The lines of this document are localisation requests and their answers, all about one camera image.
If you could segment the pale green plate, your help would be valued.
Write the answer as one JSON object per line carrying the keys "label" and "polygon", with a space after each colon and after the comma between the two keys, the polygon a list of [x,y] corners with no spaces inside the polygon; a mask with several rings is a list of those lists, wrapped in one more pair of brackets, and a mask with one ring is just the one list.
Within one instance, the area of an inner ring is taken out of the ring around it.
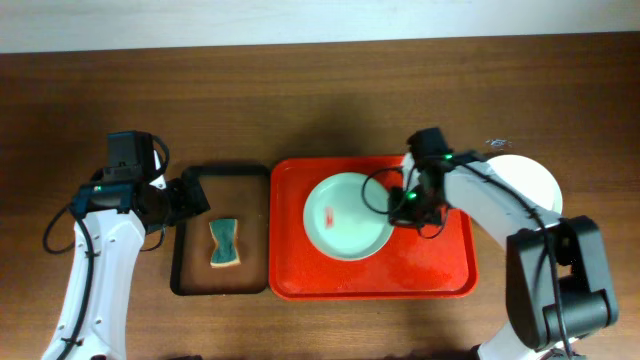
{"label": "pale green plate", "polygon": [[303,226],[312,245],[340,261],[358,261],[381,250],[393,226],[384,213],[388,191],[354,172],[330,176],[316,185],[303,207]]}

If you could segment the black brown tray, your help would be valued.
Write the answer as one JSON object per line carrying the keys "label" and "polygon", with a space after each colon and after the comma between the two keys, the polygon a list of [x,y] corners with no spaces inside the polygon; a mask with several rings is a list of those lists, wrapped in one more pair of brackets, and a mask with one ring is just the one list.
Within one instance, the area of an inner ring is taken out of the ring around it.
{"label": "black brown tray", "polygon": [[[186,181],[201,185],[210,209],[176,227],[170,289],[178,296],[256,294],[268,283],[270,172],[261,164],[191,166]],[[239,262],[212,266],[219,242],[210,224],[237,221]]]}

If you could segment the white plate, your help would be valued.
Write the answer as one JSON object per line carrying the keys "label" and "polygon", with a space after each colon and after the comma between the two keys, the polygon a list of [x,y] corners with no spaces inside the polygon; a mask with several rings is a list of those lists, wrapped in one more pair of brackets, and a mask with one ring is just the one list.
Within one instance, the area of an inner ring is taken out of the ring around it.
{"label": "white plate", "polygon": [[520,155],[499,155],[488,160],[495,173],[537,205],[563,212],[563,196],[552,173],[535,160]]}

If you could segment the green and yellow sponge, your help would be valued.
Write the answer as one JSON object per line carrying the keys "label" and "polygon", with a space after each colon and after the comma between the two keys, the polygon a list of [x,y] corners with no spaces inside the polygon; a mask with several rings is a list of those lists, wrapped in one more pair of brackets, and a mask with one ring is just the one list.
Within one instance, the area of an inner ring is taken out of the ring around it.
{"label": "green and yellow sponge", "polygon": [[214,241],[214,249],[210,258],[212,268],[223,268],[239,265],[240,255],[237,248],[238,220],[220,218],[209,223]]}

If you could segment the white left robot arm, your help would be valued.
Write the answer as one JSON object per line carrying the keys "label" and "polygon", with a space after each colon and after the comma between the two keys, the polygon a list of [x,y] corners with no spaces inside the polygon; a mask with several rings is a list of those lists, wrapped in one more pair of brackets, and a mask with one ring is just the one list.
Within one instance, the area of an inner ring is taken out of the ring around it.
{"label": "white left robot arm", "polygon": [[69,206],[74,257],[46,359],[123,359],[134,267],[148,234],[209,208],[200,182],[106,167]]}

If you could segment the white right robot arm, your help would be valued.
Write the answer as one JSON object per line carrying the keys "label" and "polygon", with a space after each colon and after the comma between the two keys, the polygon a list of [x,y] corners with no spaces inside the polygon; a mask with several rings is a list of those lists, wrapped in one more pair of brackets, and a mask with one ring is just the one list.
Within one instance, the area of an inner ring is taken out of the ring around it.
{"label": "white right robot arm", "polygon": [[389,223],[421,230],[457,209],[506,251],[508,321],[471,358],[575,359],[574,341],[618,321],[603,236],[591,218],[539,206],[481,154],[455,152],[439,128],[415,132],[407,145]]}

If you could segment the red plastic tray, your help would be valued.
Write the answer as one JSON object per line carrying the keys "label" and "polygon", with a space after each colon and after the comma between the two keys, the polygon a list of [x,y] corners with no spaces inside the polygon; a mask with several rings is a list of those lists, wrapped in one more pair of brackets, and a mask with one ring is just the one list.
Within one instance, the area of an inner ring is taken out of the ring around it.
{"label": "red plastic tray", "polygon": [[303,207],[325,178],[368,175],[401,163],[399,155],[290,158],[271,171],[269,286],[289,301],[463,297],[478,281],[470,217],[448,213],[443,228],[394,229],[372,256],[339,261],[318,251],[303,227]]}

